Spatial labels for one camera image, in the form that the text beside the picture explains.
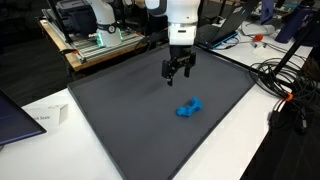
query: table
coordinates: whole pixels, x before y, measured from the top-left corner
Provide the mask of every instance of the table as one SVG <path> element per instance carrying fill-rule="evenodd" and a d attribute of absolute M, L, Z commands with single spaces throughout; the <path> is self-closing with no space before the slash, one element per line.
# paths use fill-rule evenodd
<path fill-rule="evenodd" d="M 223 53 L 248 65 L 262 60 L 250 55 L 251 45 L 241 46 Z M 302 48 L 300 55 L 309 50 Z M 277 101 L 253 86 L 174 179 L 239 179 L 268 132 L 268 115 Z M 54 104 L 69 104 L 69 118 L 53 132 L 5 146 L 0 152 L 0 179 L 121 179 L 68 90 L 26 107 Z"/>
<path fill-rule="evenodd" d="M 252 41 L 251 37 L 245 36 L 241 33 L 241 26 L 238 29 L 238 38 L 239 38 L 240 42 Z M 273 44 L 275 46 L 281 47 L 286 50 L 289 50 L 290 47 L 294 43 L 294 40 L 291 40 L 287 44 L 282 44 L 282 43 L 276 42 L 274 39 L 275 39 L 275 37 L 273 37 L 273 36 L 264 36 L 262 41 L 266 42 L 266 43 Z M 270 57 L 282 58 L 284 56 L 284 53 L 278 52 L 270 47 L 266 47 L 265 49 L 266 49 L 265 52 L 270 53 Z M 255 54 L 254 53 L 255 50 L 256 49 L 250 43 L 239 43 L 235 47 L 230 48 L 228 50 L 212 50 L 212 52 L 217 53 L 218 56 L 237 61 L 243 65 L 251 66 L 254 63 L 262 63 L 263 61 L 266 60 L 266 58 Z M 295 54 L 307 58 L 309 56 L 311 50 L 312 50 L 311 47 L 301 46 Z M 293 63 L 296 63 L 300 67 L 302 67 L 302 65 L 304 64 L 304 61 L 301 58 L 296 57 L 296 56 L 293 56 L 290 59 L 290 61 Z"/>
<path fill-rule="evenodd" d="M 43 30 L 43 32 L 45 34 L 48 35 L 48 37 L 53 41 L 53 43 L 58 47 L 59 51 L 64 50 L 64 49 L 70 49 L 70 47 L 68 47 L 67 43 L 65 43 L 57 34 L 57 32 L 53 29 L 52 26 L 50 26 L 49 22 L 47 20 L 40 20 L 39 21 L 39 25 L 41 27 L 41 29 Z M 134 51 L 135 50 L 135 45 L 130 45 L 130 46 L 126 46 L 125 48 L 121 48 L 118 50 L 114 50 L 110 53 L 107 53 L 103 56 L 101 56 L 100 58 L 96 59 L 96 60 L 92 60 L 92 61 L 87 61 L 85 63 L 81 63 L 79 61 L 79 59 L 77 58 L 77 56 L 75 56 L 72 53 L 66 54 L 65 55 L 65 59 L 67 61 L 67 64 L 70 66 L 70 68 L 72 68 L 72 70 L 74 71 L 80 71 L 82 69 L 91 67 L 93 65 L 96 65 L 98 63 L 110 60 L 112 58 L 118 57 L 122 54 L 126 54 L 128 52 Z"/>

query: monitor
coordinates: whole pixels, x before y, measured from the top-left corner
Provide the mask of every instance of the monitor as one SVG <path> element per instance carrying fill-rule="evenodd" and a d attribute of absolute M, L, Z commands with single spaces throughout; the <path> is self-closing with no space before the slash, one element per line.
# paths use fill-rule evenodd
<path fill-rule="evenodd" d="M 45 132 L 42 126 L 0 90 L 0 149 L 6 144 Z"/>

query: floor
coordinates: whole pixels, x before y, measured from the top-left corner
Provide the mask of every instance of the floor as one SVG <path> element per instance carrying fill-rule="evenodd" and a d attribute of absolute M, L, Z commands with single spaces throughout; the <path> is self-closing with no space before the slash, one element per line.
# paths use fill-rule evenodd
<path fill-rule="evenodd" d="M 281 121 L 292 121 L 296 114 L 284 107 Z M 319 180 L 320 114 L 307 115 L 305 135 L 292 123 L 270 129 L 241 180 Z"/>
<path fill-rule="evenodd" d="M 71 81 L 56 47 L 45 38 L 6 47 L 0 55 L 0 89 L 20 106 L 60 91 Z"/>

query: laptop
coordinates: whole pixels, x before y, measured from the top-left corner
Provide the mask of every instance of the laptop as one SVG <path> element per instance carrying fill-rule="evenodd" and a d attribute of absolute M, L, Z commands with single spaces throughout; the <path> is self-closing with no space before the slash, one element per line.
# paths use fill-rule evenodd
<path fill-rule="evenodd" d="M 0 149 L 6 144 L 45 132 L 43 127 L 0 90 Z"/>
<path fill-rule="evenodd" d="M 221 27 L 207 24 L 198 28 L 195 45 L 213 49 L 222 42 L 237 36 L 236 30 L 248 18 L 259 1 L 250 0 L 243 5 L 235 6 Z"/>

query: blue object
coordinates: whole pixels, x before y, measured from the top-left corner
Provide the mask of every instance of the blue object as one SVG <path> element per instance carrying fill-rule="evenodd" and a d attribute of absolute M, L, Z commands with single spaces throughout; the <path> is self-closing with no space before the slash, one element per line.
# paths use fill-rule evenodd
<path fill-rule="evenodd" d="M 306 17 L 312 13 L 312 7 L 299 5 L 290 15 L 290 20 L 282 27 L 275 41 L 279 43 L 288 43 L 290 39 L 298 32 Z"/>
<path fill-rule="evenodd" d="M 265 24 L 273 18 L 273 5 L 274 0 L 262 0 L 262 9 L 260 16 L 261 24 Z"/>
<path fill-rule="evenodd" d="M 187 107 L 180 107 L 177 109 L 178 116 L 191 117 L 192 113 L 197 112 L 203 108 L 201 101 L 194 97 L 192 98 L 192 105 Z"/>

